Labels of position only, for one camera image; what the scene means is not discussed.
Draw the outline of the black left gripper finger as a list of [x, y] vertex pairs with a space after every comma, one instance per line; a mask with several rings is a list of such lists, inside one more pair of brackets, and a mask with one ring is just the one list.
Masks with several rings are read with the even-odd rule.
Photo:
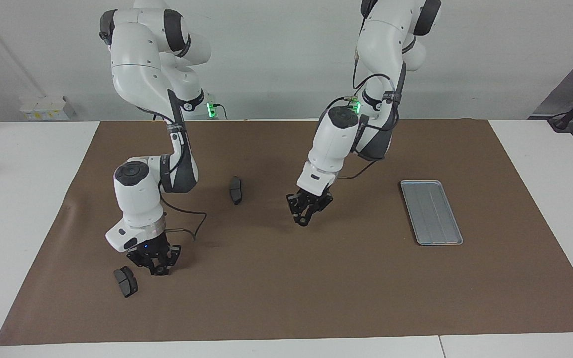
[[305, 211], [303, 211], [302, 214], [302, 226], [306, 227], [311, 222], [312, 216], [315, 213], [323, 211], [328, 206], [328, 204], [328, 201], [316, 201], [307, 205]]
[[294, 222], [300, 225], [300, 221], [302, 218], [301, 214], [303, 210], [299, 202], [299, 195], [287, 195], [286, 199]]

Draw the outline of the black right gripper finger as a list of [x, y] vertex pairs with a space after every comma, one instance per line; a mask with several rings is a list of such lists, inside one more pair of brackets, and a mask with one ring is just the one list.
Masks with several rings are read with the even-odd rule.
[[140, 253], [127, 253], [127, 257], [135, 264], [137, 267], [146, 267], [149, 269], [150, 275], [156, 275], [156, 265], [154, 264], [152, 258], [147, 255], [142, 255]]
[[181, 255], [181, 245], [171, 245], [165, 254], [159, 256], [159, 274], [169, 274]]

